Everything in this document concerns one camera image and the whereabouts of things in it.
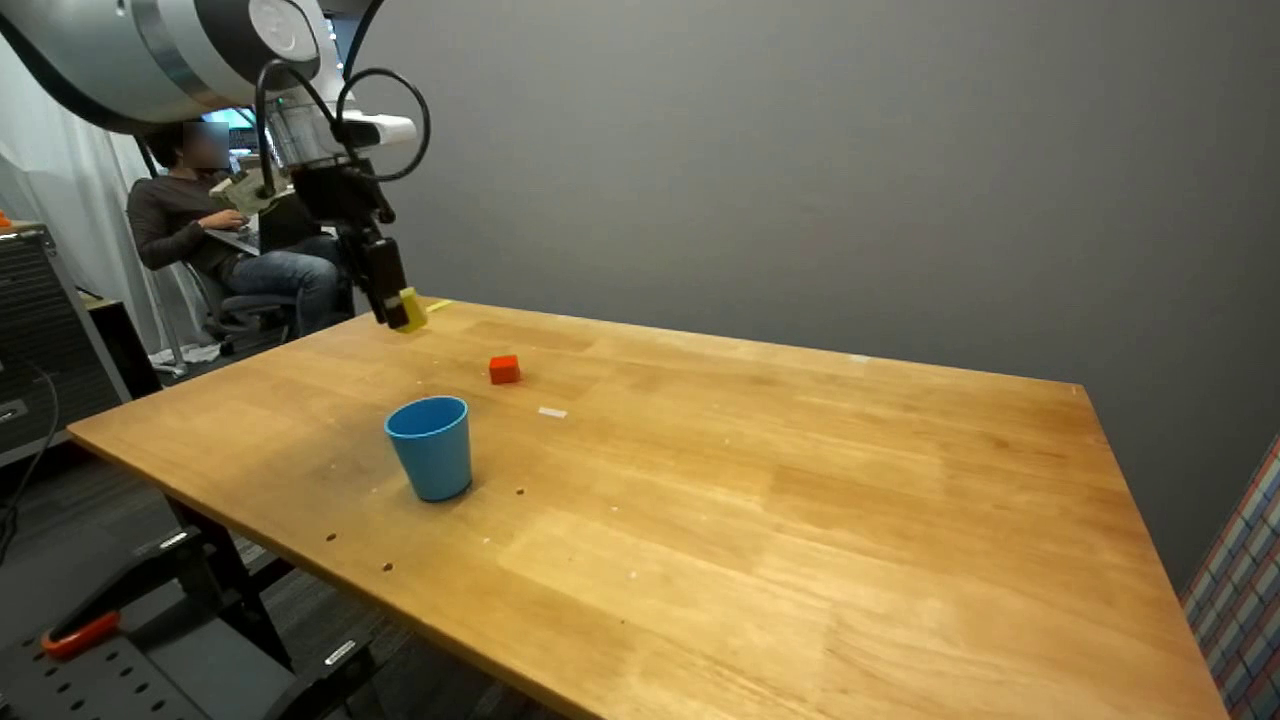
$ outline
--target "floor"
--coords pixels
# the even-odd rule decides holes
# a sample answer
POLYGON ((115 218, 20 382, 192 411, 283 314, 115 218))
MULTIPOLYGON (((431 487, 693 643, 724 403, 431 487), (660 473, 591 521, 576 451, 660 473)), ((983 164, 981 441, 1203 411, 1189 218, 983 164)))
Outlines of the floor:
MULTIPOLYGON (((20 468, 0 468, 0 496, 20 468)), ((178 523, 163 496, 124 468, 98 463, 75 447, 55 447, 26 494, 20 533, 0 566, 0 650, 49 628, 75 595, 91 594, 130 557, 155 550, 178 523)), ((302 670, 318 670, 347 635, 387 660, 352 701, 352 718, 553 718, 520 694, 430 650, 404 622, 291 574, 265 594, 268 613, 302 670)), ((291 677, 220 622, 168 633, 182 589, 168 584, 124 613, 124 633, 178 679, 210 718, 265 718, 291 677)))

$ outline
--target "wooden table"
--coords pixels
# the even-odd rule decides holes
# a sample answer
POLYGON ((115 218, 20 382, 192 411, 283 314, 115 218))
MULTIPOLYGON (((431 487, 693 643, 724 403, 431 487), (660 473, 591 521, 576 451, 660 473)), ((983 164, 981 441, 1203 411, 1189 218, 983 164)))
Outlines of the wooden table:
POLYGON ((449 304, 73 437, 588 718, 1223 718, 1072 385, 449 304), (442 507, 382 430, 430 392, 442 507))

